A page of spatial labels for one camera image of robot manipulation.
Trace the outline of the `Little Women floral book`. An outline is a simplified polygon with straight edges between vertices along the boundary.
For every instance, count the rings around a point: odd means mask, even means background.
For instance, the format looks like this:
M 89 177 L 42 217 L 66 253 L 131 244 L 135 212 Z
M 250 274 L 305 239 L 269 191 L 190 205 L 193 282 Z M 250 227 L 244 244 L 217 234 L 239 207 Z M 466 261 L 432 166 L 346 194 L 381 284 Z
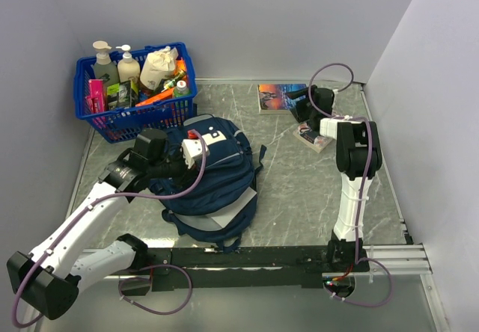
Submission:
M 307 122 L 300 123 L 293 131 L 293 135 L 318 153 L 321 153 L 332 142 L 331 138 L 325 138 L 312 130 Z

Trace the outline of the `Jane Eyre blue book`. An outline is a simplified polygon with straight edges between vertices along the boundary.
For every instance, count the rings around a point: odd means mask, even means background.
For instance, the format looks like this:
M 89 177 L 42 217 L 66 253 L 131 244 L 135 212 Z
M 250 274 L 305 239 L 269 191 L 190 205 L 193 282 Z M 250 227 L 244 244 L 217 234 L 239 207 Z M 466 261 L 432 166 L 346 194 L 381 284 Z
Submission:
M 306 84 L 259 84 L 257 86 L 259 114 L 289 114 L 290 109 L 294 108 L 305 96 L 291 99 L 288 93 L 306 87 Z

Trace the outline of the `navy blue student backpack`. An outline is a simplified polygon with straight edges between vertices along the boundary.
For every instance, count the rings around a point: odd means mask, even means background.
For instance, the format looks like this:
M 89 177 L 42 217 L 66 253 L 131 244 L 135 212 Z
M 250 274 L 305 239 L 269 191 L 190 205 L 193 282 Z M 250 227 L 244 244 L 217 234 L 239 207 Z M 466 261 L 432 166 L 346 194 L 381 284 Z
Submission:
M 194 181 L 198 169 L 183 178 L 153 179 L 150 192 L 159 196 L 176 195 L 191 188 L 182 197 L 163 201 L 162 218 L 177 227 L 179 235 L 188 235 L 199 242 L 215 244 L 224 253 L 236 250 L 243 231 L 251 224 L 257 210 L 257 195 L 226 228 L 212 231 L 209 215 L 234 202 L 247 188 L 257 192 L 257 175 L 263 168 L 253 162 L 251 145 L 244 132 L 231 120 L 202 114 L 186 120 L 182 126 L 166 129 L 171 145 L 181 144 L 189 130 L 212 137 L 224 135 L 224 140 L 208 144 L 210 154 L 204 175 Z

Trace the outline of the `white paperback book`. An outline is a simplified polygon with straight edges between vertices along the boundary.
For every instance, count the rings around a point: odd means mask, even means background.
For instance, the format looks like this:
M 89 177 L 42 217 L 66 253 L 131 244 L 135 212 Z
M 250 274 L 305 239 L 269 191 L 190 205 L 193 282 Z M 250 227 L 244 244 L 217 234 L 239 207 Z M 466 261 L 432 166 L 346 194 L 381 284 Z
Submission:
M 256 195 L 257 192 L 254 189 L 247 188 L 234 202 L 210 214 L 212 231 L 226 228 Z

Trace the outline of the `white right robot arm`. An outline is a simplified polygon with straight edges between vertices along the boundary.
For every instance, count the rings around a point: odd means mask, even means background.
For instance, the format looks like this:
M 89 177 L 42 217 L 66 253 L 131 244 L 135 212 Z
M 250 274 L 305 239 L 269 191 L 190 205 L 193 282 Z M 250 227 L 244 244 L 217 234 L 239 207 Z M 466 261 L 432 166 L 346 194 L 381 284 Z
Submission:
M 332 269 L 343 271 L 361 259 L 367 193 L 382 167 L 382 152 L 375 122 L 333 113 L 336 94 L 336 90 L 312 85 L 288 92 L 287 97 L 297 101 L 290 111 L 298 122 L 306 123 L 318 137 L 336 143 L 341 198 L 326 260 Z

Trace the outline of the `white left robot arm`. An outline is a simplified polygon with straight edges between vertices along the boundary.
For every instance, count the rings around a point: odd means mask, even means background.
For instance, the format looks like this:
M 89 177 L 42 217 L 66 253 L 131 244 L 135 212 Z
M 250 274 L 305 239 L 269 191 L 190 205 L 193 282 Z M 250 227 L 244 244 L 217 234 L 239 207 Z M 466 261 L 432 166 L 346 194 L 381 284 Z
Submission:
M 137 274 L 148 263 L 148 246 L 130 234 L 117 238 L 107 248 L 87 257 L 81 254 L 89 241 L 117 213 L 137 197 L 152 179 L 179 177 L 195 166 L 203 144 L 185 139 L 173 145 L 159 129 L 145 129 L 133 145 L 110 162 L 99 175 L 90 193 L 78 208 L 29 253 L 17 251 L 7 261 L 15 300 L 11 318 L 18 328 L 20 301 L 35 308 L 41 316 L 54 320 L 65 314 L 78 296 L 104 277 L 128 271 Z

